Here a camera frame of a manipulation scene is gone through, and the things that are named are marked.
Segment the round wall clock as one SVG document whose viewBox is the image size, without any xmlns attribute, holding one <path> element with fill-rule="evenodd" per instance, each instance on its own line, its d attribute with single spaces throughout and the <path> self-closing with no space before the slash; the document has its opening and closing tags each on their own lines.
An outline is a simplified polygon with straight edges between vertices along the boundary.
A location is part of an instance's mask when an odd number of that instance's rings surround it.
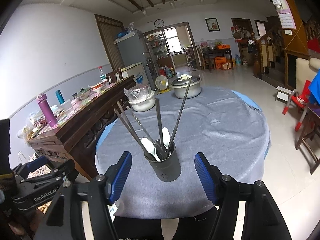
<svg viewBox="0 0 320 240">
<path fill-rule="evenodd" d="M 163 28 L 164 27 L 164 21 L 162 19 L 157 19 L 154 22 L 154 26 L 156 28 Z"/>
</svg>

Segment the white pot with plastic bag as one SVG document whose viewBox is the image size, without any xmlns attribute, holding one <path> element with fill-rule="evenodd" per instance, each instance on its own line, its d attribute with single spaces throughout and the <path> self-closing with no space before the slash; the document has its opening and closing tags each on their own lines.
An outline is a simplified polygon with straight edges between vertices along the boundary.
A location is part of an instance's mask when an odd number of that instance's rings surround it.
<svg viewBox="0 0 320 240">
<path fill-rule="evenodd" d="M 155 105 L 155 91 L 148 85 L 136 85 L 130 89 L 124 89 L 124 94 L 136 112 L 146 112 Z"/>
</svg>

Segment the purple thermos bottle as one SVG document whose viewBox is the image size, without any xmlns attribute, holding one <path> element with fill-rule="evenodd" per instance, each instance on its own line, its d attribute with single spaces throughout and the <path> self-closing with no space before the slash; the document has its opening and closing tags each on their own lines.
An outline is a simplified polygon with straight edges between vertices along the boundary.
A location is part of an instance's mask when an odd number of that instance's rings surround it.
<svg viewBox="0 0 320 240">
<path fill-rule="evenodd" d="M 47 120 L 50 127 L 54 127 L 57 124 L 57 118 L 55 117 L 53 111 L 51 110 L 46 94 L 39 94 L 37 96 L 38 105 Z"/>
</svg>

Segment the wall calendar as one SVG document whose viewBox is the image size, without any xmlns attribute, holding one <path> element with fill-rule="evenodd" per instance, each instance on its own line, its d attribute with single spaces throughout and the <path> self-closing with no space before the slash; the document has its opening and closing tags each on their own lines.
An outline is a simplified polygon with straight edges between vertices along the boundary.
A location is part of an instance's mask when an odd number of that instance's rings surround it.
<svg viewBox="0 0 320 240">
<path fill-rule="evenodd" d="M 282 28 L 296 29 L 296 24 L 287 0 L 272 0 L 272 3 L 276 7 Z"/>
</svg>

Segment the red white bowl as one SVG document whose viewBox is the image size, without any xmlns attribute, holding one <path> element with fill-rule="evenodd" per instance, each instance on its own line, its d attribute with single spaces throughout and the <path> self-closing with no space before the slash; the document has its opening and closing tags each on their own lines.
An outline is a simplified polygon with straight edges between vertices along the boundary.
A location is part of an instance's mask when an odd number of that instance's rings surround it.
<svg viewBox="0 0 320 240">
<path fill-rule="evenodd" d="M 101 83 L 96 84 L 95 86 L 91 86 L 91 90 L 93 92 L 99 93 L 104 87 L 105 87 L 104 83 L 101 82 Z"/>
</svg>

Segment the dark chopstick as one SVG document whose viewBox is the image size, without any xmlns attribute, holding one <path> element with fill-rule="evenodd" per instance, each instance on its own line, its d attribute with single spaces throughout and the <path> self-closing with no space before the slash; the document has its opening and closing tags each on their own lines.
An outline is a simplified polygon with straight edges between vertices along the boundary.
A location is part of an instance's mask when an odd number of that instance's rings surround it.
<svg viewBox="0 0 320 240">
<path fill-rule="evenodd" d="M 140 125 L 141 129 L 142 129 L 142 130 L 144 131 L 144 133 L 146 134 L 146 137 L 154 144 L 154 146 L 155 146 L 158 150 L 160 150 L 159 144 L 152 139 L 151 135 L 150 135 L 149 132 L 146 130 L 146 128 L 143 126 L 143 124 L 141 123 L 141 121 L 136 117 L 136 115 L 134 114 L 134 112 L 132 111 L 132 109 L 131 109 L 129 106 L 127 106 L 126 109 L 130 111 L 131 115 L 134 117 L 134 119 L 136 120 L 136 122 Z"/>
<path fill-rule="evenodd" d="M 168 145 L 168 149 L 167 149 L 167 155 L 168 155 L 168 156 L 169 156 L 169 154 L 170 154 L 171 145 L 172 145 L 172 143 L 174 142 L 174 139 L 175 139 L 175 136 L 176 136 L 176 132 L 177 132 L 177 129 L 178 129 L 178 125 L 179 125 L 180 118 L 181 118 L 181 115 L 182 115 L 182 111 L 183 111 L 183 108 L 184 108 L 184 105 L 185 105 L 185 101 L 186 101 L 186 99 L 187 99 L 187 95 L 188 95 L 188 92 L 189 92 L 189 88 L 190 88 L 190 84 L 191 84 L 191 79 L 192 79 L 192 76 L 188 78 L 187 88 L 186 88 L 186 90 L 185 90 L 185 94 L 184 94 L 183 101 L 182 101 L 182 104 L 181 104 L 181 107 L 180 107 L 180 110 L 179 110 L 179 113 L 178 113 L 178 117 L 177 117 L 177 120 L 176 120 L 174 129 L 173 129 L 172 135 L 171 135 L 171 137 L 170 137 L 170 141 L 169 141 L 169 145 Z"/>
<path fill-rule="evenodd" d="M 122 107 L 122 105 L 121 105 L 121 103 L 119 102 L 119 101 L 117 101 L 117 106 L 118 106 L 118 108 L 119 108 L 119 110 L 120 110 L 120 115 L 124 118 L 124 120 L 129 124 L 129 127 L 130 128 L 132 128 L 132 129 L 134 129 L 134 127 L 132 126 L 132 124 L 131 124 L 131 122 L 130 122 L 130 120 L 128 119 L 128 117 L 127 117 L 127 115 L 125 114 L 125 111 L 123 110 L 123 107 Z M 162 149 L 161 149 L 161 147 L 160 147 L 160 150 L 158 150 L 157 148 L 156 148 L 156 153 L 159 153 L 160 154 L 160 156 L 162 156 L 162 153 L 163 153 L 163 151 L 162 151 Z"/>
<path fill-rule="evenodd" d="M 135 130 L 129 127 L 129 124 L 124 120 L 124 118 L 119 114 L 119 112 L 116 109 L 114 109 L 114 112 L 117 115 L 117 117 L 121 120 L 121 122 L 123 123 L 125 128 L 129 131 L 131 136 L 135 139 L 135 141 L 138 143 L 138 145 L 142 148 L 142 150 L 146 154 L 146 156 L 150 158 L 149 160 L 155 160 L 155 158 L 143 146 L 143 144 L 142 144 L 141 140 L 139 139 L 139 137 L 137 136 Z"/>
<path fill-rule="evenodd" d="M 161 108 L 159 104 L 159 99 L 156 98 L 155 100 L 155 106 L 156 106 L 156 114 L 157 114 L 157 124 L 158 124 L 158 131 L 159 131 L 159 139 L 160 139 L 160 146 L 162 151 L 165 151 L 164 148 L 164 142 L 163 142 L 163 127 L 162 127 L 162 120 L 161 120 Z"/>
</svg>

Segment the dark utensil holder cup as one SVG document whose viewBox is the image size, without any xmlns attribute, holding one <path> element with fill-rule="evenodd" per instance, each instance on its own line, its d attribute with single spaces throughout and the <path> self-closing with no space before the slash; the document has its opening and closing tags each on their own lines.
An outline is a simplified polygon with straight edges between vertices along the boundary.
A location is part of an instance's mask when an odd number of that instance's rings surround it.
<svg viewBox="0 0 320 240">
<path fill-rule="evenodd" d="M 163 182 L 175 181 L 181 174 L 181 166 L 174 142 L 171 146 L 170 156 L 167 159 L 155 161 L 155 158 L 150 154 L 145 154 L 144 157 L 153 168 L 159 180 Z"/>
</svg>

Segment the grey fleece table cloth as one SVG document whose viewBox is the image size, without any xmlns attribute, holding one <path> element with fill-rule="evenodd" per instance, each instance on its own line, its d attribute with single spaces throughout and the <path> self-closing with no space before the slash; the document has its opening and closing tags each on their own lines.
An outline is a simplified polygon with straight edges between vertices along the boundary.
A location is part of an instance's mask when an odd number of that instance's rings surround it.
<svg viewBox="0 0 320 240">
<path fill-rule="evenodd" d="M 169 130 L 174 129 L 182 101 L 174 93 L 159 96 L 162 123 Z M 202 152 L 222 173 L 251 184 L 263 177 L 270 130 L 257 105 L 247 104 L 232 90 L 203 87 L 198 96 L 185 101 L 174 142 L 181 174 L 163 182 L 120 120 L 105 128 L 95 155 L 100 174 L 124 151 L 132 154 L 132 167 L 116 202 L 117 216 L 171 219 L 206 212 L 212 202 L 196 173 L 195 154 Z"/>
</svg>

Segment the white spoon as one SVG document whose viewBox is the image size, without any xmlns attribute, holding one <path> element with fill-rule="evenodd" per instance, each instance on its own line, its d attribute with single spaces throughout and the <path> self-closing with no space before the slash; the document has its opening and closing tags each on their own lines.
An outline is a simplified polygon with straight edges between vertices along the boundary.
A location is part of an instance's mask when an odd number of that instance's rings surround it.
<svg viewBox="0 0 320 240">
<path fill-rule="evenodd" d="M 148 138 L 142 138 L 141 142 L 142 142 L 143 146 L 145 147 L 145 149 L 147 150 L 147 152 L 149 154 L 151 154 L 155 158 L 156 161 L 161 161 L 156 153 L 156 148 L 155 148 L 154 144 Z"/>
<path fill-rule="evenodd" d="M 163 133 L 163 145 L 166 149 L 166 153 L 168 154 L 169 153 L 168 147 L 170 143 L 170 133 L 166 127 L 163 127 L 162 133 Z"/>
</svg>

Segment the glass lid green bowl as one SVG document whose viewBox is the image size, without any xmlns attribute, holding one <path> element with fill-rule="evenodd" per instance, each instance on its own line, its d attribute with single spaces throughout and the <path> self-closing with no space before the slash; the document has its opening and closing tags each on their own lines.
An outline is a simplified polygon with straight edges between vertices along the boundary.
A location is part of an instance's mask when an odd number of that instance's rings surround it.
<svg viewBox="0 0 320 240">
<path fill-rule="evenodd" d="M 79 100 L 85 100 L 86 98 L 88 98 L 90 96 L 91 93 L 91 88 L 82 88 L 80 89 L 79 93 L 75 96 L 76 98 L 78 98 Z"/>
</svg>

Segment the aluminium pot with lid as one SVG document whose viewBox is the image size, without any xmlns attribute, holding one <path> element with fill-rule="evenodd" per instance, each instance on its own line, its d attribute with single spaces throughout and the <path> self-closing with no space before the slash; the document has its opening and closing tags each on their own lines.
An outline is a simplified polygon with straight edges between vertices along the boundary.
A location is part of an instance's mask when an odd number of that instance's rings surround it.
<svg viewBox="0 0 320 240">
<path fill-rule="evenodd" d="M 201 93 L 201 78 L 189 74 L 182 74 L 170 84 L 170 88 L 174 90 L 175 96 L 183 99 L 185 92 L 188 90 L 187 99 L 198 96 Z"/>
</svg>

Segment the framed wall picture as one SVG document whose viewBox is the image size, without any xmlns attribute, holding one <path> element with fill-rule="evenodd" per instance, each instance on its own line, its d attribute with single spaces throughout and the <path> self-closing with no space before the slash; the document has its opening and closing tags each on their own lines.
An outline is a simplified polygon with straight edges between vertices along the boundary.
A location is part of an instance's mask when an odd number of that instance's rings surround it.
<svg viewBox="0 0 320 240">
<path fill-rule="evenodd" d="M 220 31 L 217 18 L 206 18 L 205 21 L 209 32 Z"/>
</svg>

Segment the dark dining table background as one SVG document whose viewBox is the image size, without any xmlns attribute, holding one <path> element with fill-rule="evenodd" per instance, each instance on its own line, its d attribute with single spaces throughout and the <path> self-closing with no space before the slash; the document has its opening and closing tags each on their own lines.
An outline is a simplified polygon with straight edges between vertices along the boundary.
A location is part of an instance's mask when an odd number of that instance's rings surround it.
<svg viewBox="0 0 320 240">
<path fill-rule="evenodd" d="M 234 61 L 231 52 L 231 46 L 228 44 L 218 44 L 215 47 L 206 47 L 201 49 L 203 56 L 204 69 L 233 69 Z"/>
</svg>

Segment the clear water bottle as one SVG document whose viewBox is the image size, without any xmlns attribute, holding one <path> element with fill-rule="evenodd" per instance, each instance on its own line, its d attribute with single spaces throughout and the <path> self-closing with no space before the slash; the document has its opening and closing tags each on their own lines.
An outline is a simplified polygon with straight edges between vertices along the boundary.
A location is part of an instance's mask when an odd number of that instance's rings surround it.
<svg viewBox="0 0 320 240">
<path fill-rule="evenodd" d="M 106 74 L 103 71 L 103 67 L 100 66 L 99 70 L 100 70 L 100 79 L 101 79 L 101 81 L 105 82 L 106 81 Z"/>
</svg>

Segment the carved dark wooden sideboard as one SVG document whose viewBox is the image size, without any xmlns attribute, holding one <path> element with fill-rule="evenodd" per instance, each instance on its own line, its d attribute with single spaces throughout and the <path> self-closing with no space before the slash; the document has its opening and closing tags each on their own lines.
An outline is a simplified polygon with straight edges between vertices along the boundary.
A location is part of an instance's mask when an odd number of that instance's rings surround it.
<svg viewBox="0 0 320 240">
<path fill-rule="evenodd" d="M 105 127 L 116 120 L 114 109 L 118 107 L 117 102 L 123 107 L 129 105 L 124 89 L 135 85 L 132 75 L 116 82 L 71 113 L 63 124 L 44 128 L 28 141 L 29 145 L 37 154 L 52 161 L 63 163 L 72 159 L 81 175 L 88 179 L 95 177 L 98 174 L 94 162 L 97 142 Z"/>
</svg>

